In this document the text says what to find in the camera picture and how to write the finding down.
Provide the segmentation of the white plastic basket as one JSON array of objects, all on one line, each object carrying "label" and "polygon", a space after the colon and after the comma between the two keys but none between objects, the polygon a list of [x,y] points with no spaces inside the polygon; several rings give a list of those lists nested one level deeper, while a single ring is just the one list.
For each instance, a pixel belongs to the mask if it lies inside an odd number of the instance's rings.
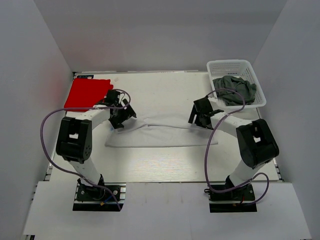
[{"label": "white plastic basket", "polygon": [[214,80],[224,76],[242,78],[256,85],[255,99],[252,104],[246,104],[245,109],[255,109],[266,105],[267,100],[251,63],[244,59],[212,60],[206,64],[209,82],[215,90]]}]

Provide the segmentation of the folded red t-shirt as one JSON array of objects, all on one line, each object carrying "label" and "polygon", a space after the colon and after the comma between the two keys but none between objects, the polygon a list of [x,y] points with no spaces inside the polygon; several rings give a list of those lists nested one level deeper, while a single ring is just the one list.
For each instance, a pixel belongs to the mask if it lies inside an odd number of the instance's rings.
[{"label": "folded red t-shirt", "polygon": [[64,108],[93,107],[113,88],[110,79],[75,78]]}]

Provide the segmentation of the white t-shirt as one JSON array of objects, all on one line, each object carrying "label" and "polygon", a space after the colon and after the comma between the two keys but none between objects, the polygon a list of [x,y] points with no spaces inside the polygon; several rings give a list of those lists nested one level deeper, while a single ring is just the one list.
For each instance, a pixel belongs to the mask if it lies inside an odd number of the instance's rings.
[{"label": "white t-shirt", "polygon": [[153,113],[130,118],[123,128],[111,128],[105,146],[113,148],[171,148],[205,146],[212,130],[188,123],[183,113]]}]

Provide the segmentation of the dark grey t-shirt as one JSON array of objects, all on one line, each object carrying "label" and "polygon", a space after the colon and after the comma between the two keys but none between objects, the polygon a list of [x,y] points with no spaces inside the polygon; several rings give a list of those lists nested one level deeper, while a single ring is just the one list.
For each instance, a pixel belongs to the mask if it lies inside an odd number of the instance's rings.
[{"label": "dark grey t-shirt", "polygon": [[257,85],[241,77],[225,75],[212,82],[214,88],[218,89],[217,96],[224,100],[226,106],[242,105],[243,100],[238,94],[243,97],[246,105],[253,104],[256,99]]}]

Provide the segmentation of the blue label sticker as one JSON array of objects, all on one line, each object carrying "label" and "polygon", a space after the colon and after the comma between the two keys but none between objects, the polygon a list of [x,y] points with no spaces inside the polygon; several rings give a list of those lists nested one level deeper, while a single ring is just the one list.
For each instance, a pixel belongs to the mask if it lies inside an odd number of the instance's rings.
[{"label": "blue label sticker", "polygon": [[76,76],[77,79],[93,79],[94,75],[77,75]]}]

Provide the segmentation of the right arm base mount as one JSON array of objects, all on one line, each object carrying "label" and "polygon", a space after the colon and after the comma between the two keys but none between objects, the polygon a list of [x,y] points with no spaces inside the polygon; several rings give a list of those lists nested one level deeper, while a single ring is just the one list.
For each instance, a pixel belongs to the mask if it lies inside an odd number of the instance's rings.
[{"label": "right arm base mount", "polygon": [[257,205],[253,186],[247,184],[241,188],[224,193],[212,192],[209,188],[204,189],[209,197],[210,213],[256,213]]}]

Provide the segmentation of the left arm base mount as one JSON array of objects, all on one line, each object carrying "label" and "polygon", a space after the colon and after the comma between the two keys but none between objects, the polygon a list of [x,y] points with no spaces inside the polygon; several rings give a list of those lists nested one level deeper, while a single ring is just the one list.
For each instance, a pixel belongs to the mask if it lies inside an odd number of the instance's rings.
[{"label": "left arm base mount", "polygon": [[106,183],[105,187],[115,196],[119,207],[107,190],[85,185],[78,179],[72,210],[74,212],[120,212],[125,203],[126,184]]}]

